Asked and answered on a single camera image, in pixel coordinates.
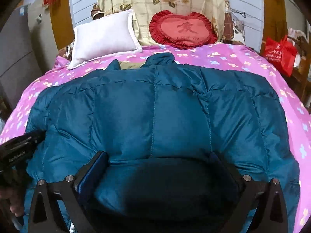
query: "metal bolt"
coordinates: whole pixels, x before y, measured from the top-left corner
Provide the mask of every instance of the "metal bolt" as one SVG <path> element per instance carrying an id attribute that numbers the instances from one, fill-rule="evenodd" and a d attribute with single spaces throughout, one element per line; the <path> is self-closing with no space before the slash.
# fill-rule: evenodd
<path id="1" fill-rule="evenodd" d="M 274 178 L 274 179 L 272 179 L 272 181 L 273 181 L 273 183 L 275 184 L 275 185 L 279 185 L 279 180 L 278 179 L 276 179 L 276 178 Z"/>
<path id="2" fill-rule="evenodd" d="M 66 181 L 67 182 L 70 182 L 70 181 L 72 181 L 73 180 L 73 175 L 68 175 L 67 177 L 66 177 Z"/>
<path id="3" fill-rule="evenodd" d="M 44 180 L 39 180 L 39 181 L 38 181 L 38 185 L 39 185 L 39 186 L 42 186 L 42 185 L 44 184 L 44 182 L 45 182 Z"/>
<path id="4" fill-rule="evenodd" d="M 251 176 L 249 176 L 249 175 L 247 175 L 247 174 L 245 174 L 245 175 L 243 176 L 243 179 L 246 180 L 246 181 L 251 181 L 251 180 L 252 180 Z"/>

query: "red heart-shaped pillow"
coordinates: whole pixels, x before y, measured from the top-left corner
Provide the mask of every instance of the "red heart-shaped pillow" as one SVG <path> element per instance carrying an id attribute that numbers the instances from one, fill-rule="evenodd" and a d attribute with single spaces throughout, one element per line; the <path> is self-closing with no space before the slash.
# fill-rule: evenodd
<path id="1" fill-rule="evenodd" d="M 196 12 L 182 16 L 168 10 L 161 11 L 152 17 L 149 30 L 157 43 L 179 49 L 195 48 L 217 41 L 211 22 Z"/>

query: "teal down jacket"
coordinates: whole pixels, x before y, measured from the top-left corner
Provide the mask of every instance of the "teal down jacket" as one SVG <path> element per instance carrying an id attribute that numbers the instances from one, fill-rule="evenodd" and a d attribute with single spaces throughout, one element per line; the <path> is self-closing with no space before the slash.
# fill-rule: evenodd
<path id="1" fill-rule="evenodd" d="M 45 130 L 46 139 L 28 162 L 33 182 L 21 232 L 27 232 L 36 182 L 74 175 L 97 151 L 109 156 L 90 202 L 102 223 L 105 214 L 181 224 L 203 218 L 204 232 L 213 232 L 227 209 L 207 167 L 215 152 L 242 175 L 280 180 L 293 231 L 299 166 L 279 98 L 259 75 L 180 65 L 170 53 L 152 55 L 133 70 L 114 60 L 105 70 L 45 89 L 29 115 L 26 131 L 33 130 Z M 195 232 L 182 229 L 173 232 Z"/>

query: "pink floral bed sheet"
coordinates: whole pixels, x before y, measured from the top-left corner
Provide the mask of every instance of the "pink floral bed sheet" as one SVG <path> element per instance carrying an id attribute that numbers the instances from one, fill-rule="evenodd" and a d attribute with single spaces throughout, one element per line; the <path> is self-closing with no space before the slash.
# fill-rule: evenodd
<path id="1" fill-rule="evenodd" d="M 141 62 L 155 53 L 170 52 L 180 64 L 190 64 L 220 70 L 236 70 L 259 74 L 265 77 L 279 95 L 284 108 L 289 132 L 290 150 L 300 167 L 301 196 L 296 214 L 294 232 L 301 230 L 311 213 L 311 117 L 303 104 L 287 86 L 275 67 L 246 46 L 214 44 L 190 50 L 179 50 L 171 46 L 147 46 L 142 53 L 100 58 L 76 69 L 68 70 L 69 61 L 58 56 L 55 66 L 36 79 L 23 92 L 15 110 L 8 119 L 0 144 L 24 134 L 28 115 L 42 90 L 84 76 L 95 69 L 105 69 L 112 60 Z"/>

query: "red shopping bag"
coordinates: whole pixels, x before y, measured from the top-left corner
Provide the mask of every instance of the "red shopping bag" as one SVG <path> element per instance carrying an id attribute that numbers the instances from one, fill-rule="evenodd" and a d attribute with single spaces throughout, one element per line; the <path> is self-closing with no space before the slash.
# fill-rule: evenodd
<path id="1" fill-rule="evenodd" d="M 267 38 L 263 57 L 274 65 L 281 74 L 290 77 L 296 55 L 297 49 L 287 41 L 287 35 L 279 43 Z"/>

